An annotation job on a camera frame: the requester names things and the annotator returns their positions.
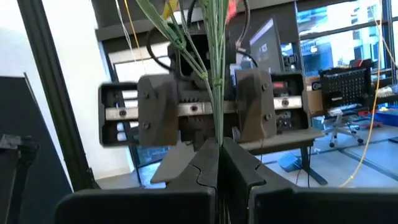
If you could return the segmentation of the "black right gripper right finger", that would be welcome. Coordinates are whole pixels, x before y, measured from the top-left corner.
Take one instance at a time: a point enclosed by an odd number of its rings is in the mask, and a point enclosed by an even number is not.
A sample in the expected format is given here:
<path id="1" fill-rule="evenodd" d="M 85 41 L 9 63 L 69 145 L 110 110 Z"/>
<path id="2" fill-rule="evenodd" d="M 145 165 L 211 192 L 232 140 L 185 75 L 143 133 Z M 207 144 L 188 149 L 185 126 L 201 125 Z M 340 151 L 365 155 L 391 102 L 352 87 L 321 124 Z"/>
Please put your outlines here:
<path id="1" fill-rule="evenodd" d="M 398 224 L 398 190 L 299 187 L 230 138 L 221 193 L 231 224 Z"/>

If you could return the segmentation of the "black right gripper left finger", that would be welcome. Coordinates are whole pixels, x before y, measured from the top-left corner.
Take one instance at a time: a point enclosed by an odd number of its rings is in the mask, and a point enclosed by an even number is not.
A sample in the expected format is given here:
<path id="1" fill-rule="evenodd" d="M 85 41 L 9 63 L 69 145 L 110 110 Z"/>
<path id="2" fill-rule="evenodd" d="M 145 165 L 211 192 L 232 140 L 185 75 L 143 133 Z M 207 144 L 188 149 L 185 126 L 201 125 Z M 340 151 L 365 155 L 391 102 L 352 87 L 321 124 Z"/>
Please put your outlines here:
<path id="1" fill-rule="evenodd" d="M 215 224 L 220 149 L 208 139 L 164 189 L 81 190 L 56 207 L 54 224 Z"/>

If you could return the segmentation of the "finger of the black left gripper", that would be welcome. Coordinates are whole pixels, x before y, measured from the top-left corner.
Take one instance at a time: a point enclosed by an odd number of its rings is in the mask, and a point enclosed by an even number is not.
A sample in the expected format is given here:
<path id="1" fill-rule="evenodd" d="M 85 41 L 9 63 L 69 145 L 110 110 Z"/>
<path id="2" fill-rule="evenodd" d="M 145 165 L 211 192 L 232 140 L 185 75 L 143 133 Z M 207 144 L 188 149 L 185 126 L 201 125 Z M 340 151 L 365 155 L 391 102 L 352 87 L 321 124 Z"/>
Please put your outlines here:
<path id="1" fill-rule="evenodd" d="M 272 80 L 258 68 L 236 72 L 239 142 L 259 141 L 277 134 Z"/>
<path id="2" fill-rule="evenodd" d="M 177 82 L 171 75 L 146 75 L 138 85 L 139 142 L 144 147 L 178 141 Z"/>

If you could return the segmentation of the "pink blossom spray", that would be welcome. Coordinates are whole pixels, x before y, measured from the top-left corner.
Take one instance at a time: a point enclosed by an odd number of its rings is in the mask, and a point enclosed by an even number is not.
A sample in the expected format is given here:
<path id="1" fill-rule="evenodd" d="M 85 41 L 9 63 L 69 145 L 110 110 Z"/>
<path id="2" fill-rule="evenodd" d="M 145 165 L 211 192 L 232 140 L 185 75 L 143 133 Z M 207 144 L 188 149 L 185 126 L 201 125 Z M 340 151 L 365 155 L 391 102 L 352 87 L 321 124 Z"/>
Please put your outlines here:
<path id="1" fill-rule="evenodd" d="M 190 16 L 185 16 L 182 0 L 165 0 L 165 8 L 159 14 L 150 0 L 136 0 L 140 9 L 159 31 L 177 49 L 188 65 L 204 81 L 210 97 L 215 119 L 215 137 L 218 145 L 224 138 L 224 96 L 226 92 L 227 66 L 235 58 L 236 51 L 246 35 L 250 22 L 250 7 L 247 0 L 198 0 L 206 31 L 205 51 L 209 55 L 210 67 L 206 68 L 205 58 L 199 53 L 190 33 Z M 227 39 L 226 28 L 237 14 L 240 1 L 245 4 L 245 25 L 235 44 Z"/>

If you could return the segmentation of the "blue foot pedal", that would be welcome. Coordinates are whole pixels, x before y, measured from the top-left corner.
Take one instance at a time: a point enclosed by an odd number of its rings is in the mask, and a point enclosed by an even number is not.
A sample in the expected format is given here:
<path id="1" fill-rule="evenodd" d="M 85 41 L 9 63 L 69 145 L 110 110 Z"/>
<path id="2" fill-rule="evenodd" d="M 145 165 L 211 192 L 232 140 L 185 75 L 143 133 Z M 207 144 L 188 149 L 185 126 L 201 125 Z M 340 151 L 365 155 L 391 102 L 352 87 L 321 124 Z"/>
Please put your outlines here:
<path id="1" fill-rule="evenodd" d="M 284 154 L 277 163 L 285 172 L 303 169 L 301 158 L 292 153 Z"/>

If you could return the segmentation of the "cardboard box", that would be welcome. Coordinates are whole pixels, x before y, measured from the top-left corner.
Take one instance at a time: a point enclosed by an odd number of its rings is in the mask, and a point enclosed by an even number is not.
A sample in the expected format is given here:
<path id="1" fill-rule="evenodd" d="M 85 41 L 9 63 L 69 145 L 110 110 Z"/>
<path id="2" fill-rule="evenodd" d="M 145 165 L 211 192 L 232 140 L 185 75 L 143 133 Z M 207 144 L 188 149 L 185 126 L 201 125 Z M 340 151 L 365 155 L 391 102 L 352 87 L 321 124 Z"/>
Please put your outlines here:
<path id="1" fill-rule="evenodd" d="M 308 107 L 312 116 L 323 113 L 322 86 L 320 77 L 310 76 L 305 79 L 308 96 Z"/>

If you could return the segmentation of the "computer monitor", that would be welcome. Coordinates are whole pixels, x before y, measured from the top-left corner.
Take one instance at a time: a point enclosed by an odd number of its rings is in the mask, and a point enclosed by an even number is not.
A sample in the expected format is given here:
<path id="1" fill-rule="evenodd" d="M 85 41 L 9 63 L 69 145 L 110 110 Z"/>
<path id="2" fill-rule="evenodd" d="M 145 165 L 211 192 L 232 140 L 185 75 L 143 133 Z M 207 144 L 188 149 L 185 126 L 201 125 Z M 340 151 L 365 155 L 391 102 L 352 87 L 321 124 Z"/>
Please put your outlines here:
<path id="1" fill-rule="evenodd" d="M 268 73 L 285 72 L 279 33 L 273 17 L 250 38 L 249 45 L 259 69 Z"/>

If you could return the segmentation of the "white office chair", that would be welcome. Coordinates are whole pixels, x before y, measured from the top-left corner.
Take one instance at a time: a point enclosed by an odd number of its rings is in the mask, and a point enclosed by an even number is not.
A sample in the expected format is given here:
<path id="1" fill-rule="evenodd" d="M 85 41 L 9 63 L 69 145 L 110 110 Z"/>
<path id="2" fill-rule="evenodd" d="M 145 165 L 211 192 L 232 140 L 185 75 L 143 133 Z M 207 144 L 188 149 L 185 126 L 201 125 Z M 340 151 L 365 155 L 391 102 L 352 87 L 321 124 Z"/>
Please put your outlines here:
<path id="1" fill-rule="evenodd" d="M 351 136 L 357 140 L 358 144 L 362 144 L 364 139 L 356 134 L 356 131 L 352 129 L 353 120 L 358 115 L 355 110 L 342 110 L 340 108 L 334 108 L 327 112 L 324 119 L 324 125 L 329 125 L 329 128 L 323 130 L 324 134 L 331 134 L 329 146 L 334 148 L 336 146 L 336 140 L 338 134 L 344 134 Z"/>

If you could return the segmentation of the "black pegboard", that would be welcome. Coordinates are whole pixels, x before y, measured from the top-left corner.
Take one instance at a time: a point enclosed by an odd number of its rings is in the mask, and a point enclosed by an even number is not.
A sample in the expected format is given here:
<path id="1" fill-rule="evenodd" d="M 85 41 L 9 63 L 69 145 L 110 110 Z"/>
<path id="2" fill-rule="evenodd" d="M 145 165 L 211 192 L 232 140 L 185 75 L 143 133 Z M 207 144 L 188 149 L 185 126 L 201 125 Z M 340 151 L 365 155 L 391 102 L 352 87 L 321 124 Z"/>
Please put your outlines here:
<path id="1" fill-rule="evenodd" d="M 323 109 L 349 105 L 369 107 L 374 98 L 371 68 L 332 68 L 319 72 Z"/>

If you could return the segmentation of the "black flat panel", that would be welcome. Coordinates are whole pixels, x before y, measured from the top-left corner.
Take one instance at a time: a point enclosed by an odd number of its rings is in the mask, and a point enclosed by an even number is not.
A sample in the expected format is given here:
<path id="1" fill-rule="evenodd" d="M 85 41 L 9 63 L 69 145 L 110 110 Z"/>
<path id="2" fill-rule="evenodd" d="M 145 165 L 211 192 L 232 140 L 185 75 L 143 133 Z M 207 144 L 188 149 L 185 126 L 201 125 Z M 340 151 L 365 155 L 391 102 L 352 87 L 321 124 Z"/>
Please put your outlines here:
<path id="1" fill-rule="evenodd" d="M 72 188 L 25 78 L 0 77 L 0 134 L 30 136 L 39 144 L 27 175 L 18 224 L 54 224 L 56 206 Z"/>

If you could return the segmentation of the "blue plastic bin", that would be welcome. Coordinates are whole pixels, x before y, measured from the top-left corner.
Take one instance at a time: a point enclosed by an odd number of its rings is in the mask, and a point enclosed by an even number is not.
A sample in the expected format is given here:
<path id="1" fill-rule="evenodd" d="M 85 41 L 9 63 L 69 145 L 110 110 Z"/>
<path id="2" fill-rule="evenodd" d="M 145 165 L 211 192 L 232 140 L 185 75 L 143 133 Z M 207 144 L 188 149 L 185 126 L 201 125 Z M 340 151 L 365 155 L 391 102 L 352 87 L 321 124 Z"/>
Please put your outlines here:
<path id="1" fill-rule="evenodd" d="M 374 119 L 385 125 L 398 127 L 398 106 L 378 110 L 374 115 Z"/>

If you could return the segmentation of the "black aluminium frame post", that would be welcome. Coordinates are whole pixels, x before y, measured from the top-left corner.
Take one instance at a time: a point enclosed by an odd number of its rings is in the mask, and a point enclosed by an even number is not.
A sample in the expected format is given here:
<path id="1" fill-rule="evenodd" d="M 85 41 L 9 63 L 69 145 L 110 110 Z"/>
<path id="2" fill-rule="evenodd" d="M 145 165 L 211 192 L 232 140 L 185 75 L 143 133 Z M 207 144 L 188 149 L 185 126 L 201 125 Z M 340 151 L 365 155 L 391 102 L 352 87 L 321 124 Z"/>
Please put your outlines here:
<path id="1" fill-rule="evenodd" d="M 88 165 L 42 0 L 17 0 L 72 188 L 98 189 Z"/>

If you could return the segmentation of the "black clamp bracket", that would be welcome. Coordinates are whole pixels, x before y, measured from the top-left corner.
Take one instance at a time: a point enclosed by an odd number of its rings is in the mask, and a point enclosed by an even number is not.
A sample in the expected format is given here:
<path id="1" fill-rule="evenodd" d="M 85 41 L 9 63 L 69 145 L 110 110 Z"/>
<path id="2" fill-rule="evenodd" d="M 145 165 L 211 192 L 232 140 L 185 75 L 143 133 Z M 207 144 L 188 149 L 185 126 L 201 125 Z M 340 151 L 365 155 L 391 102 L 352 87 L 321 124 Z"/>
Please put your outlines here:
<path id="1" fill-rule="evenodd" d="M 30 166 L 39 144 L 30 136 L 0 134 L 0 224 L 18 224 Z"/>

